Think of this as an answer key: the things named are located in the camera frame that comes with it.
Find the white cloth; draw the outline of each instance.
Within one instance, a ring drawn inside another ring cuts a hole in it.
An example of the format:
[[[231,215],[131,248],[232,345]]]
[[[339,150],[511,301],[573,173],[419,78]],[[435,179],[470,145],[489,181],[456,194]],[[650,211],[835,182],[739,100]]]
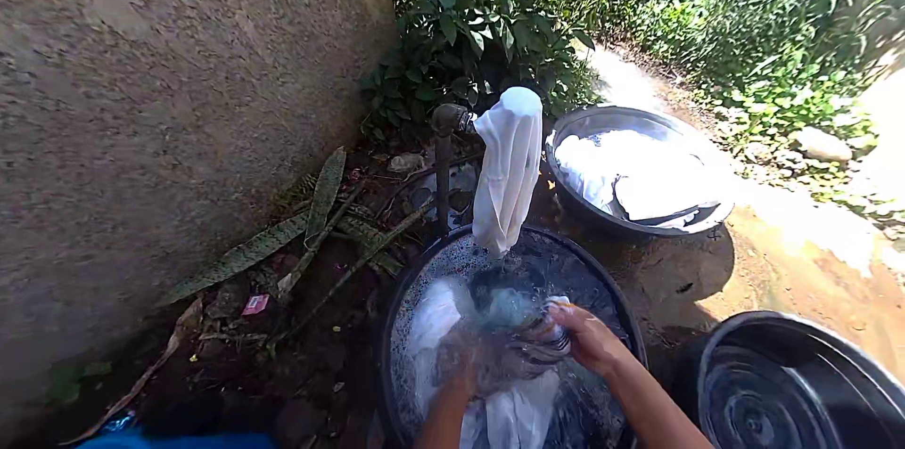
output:
[[[437,346],[462,313],[472,316],[473,309],[461,278],[435,280],[415,308],[406,352],[414,359],[414,396],[425,419],[438,388]],[[547,439],[558,391],[559,375],[550,369],[531,380],[516,380],[483,405],[469,403],[461,421],[459,449],[471,449],[485,426],[491,449],[539,449]]]
[[[491,449],[540,449],[547,440],[558,390],[559,375],[551,369],[533,380],[518,380],[487,398]]]
[[[503,256],[518,240],[540,167],[540,97],[507,89],[500,102],[474,121],[487,150],[474,195],[474,242]]]
[[[629,221],[677,214],[652,224],[681,228],[698,208],[714,206],[714,179],[681,146],[637,131],[566,137],[554,153],[566,182],[600,210]]]

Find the human hand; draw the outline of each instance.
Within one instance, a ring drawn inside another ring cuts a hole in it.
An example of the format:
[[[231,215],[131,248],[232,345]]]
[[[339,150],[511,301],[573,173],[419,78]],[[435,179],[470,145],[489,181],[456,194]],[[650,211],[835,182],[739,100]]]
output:
[[[587,369],[606,375],[619,362],[635,360],[617,335],[590,311],[570,302],[552,302],[548,313],[572,332],[572,357]]]

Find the wet ground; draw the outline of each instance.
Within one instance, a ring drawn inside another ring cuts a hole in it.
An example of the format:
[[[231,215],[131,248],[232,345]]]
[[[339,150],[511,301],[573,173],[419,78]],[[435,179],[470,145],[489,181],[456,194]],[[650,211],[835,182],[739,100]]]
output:
[[[708,133],[712,121],[677,86],[677,74],[651,75],[629,57],[603,48],[592,54],[607,100],[669,113]],[[716,232],[632,245],[562,211],[547,180],[555,181],[541,179],[529,218],[559,229],[613,272],[646,328],[651,369],[662,381],[671,379],[677,342],[746,310],[829,327],[905,381],[905,296],[890,269],[901,255],[853,212],[736,177],[736,208]]]
[[[687,93],[668,77],[645,73],[617,51],[599,52],[593,64],[607,98],[671,113],[707,132],[708,116],[690,106]],[[361,158],[359,174],[372,180],[387,175],[386,165],[368,164],[370,156]],[[389,226],[417,203],[418,187],[432,186],[424,177],[414,177],[408,190],[401,182],[382,181],[363,197]],[[732,183],[736,208],[714,231],[627,240],[564,211],[556,179],[545,167],[527,223],[574,240],[612,273],[641,326],[650,369],[667,388],[676,379],[674,365],[684,343],[747,310],[790,312],[830,327],[905,379],[905,299],[889,269],[900,258],[882,234],[835,205],[740,178]],[[470,196],[467,187],[459,189],[460,198]],[[390,202],[394,194],[402,196]],[[466,205],[453,208],[467,213]],[[401,260],[414,258],[431,242],[430,229],[422,230],[404,239]],[[291,251],[281,250],[270,266],[290,267],[298,259]],[[288,316],[304,314],[355,260],[351,244],[329,241]],[[129,408],[143,425],[164,431],[257,429],[275,433],[285,447],[379,447],[368,445],[381,439],[375,343],[395,286],[386,276],[362,270],[322,316],[275,352],[241,339],[196,336],[180,346]],[[206,302],[213,297],[210,292]],[[85,381],[75,404],[35,419],[32,433],[16,447],[52,447],[95,422],[159,356],[185,307],[161,312],[146,333],[109,356],[111,374]],[[240,332],[257,334],[272,330],[274,316],[279,314],[266,310],[233,322],[241,320]]]

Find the green plant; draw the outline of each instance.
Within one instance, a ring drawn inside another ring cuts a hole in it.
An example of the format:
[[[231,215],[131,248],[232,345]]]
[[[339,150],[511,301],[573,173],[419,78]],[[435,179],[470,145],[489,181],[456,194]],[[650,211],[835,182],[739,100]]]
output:
[[[854,104],[872,82],[880,22],[900,0],[620,0],[611,13],[633,41],[677,66],[724,121],[718,131],[740,154],[750,142],[777,152],[813,126],[859,148],[875,140]],[[612,29],[602,27],[605,33]],[[791,174],[820,200],[844,197],[845,166],[808,160]]]
[[[560,16],[565,1],[395,0],[402,40],[361,82],[372,108],[362,131],[417,137],[437,105],[481,111],[514,85],[537,91],[552,115],[594,100],[570,42],[594,43]]]

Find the soapy water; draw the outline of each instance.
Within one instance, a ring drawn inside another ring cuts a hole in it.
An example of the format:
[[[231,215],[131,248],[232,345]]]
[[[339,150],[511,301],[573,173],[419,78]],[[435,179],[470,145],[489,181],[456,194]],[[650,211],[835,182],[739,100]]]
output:
[[[509,254],[502,260],[492,260],[486,249],[474,244],[471,234],[462,235],[424,266],[404,293],[395,316],[390,372],[402,435],[409,440],[419,433],[425,415],[424,402],[414,394],[416,364],[406,351],[413,315],[425,291],[435,281],[449,281],[451,277],[460,278],[462,290],[481,313],[480,319],[473,320],[474,325],[489,332],[518,327],[526,318],[539,315],[546,299],[565,295],[601,318],[629,343],[615,300],[594,271],[569,249],[538,233],[523,231]],[[625,417],[605,381],[571,358],[556,364],[555,373],[559,376],[559,389],[543,446],[615,447],[625,429]],[[483,406],[473,402],[469,408]],[[484,434],[486,424],[471,429],[480,433],[473,447],[490,446]]]

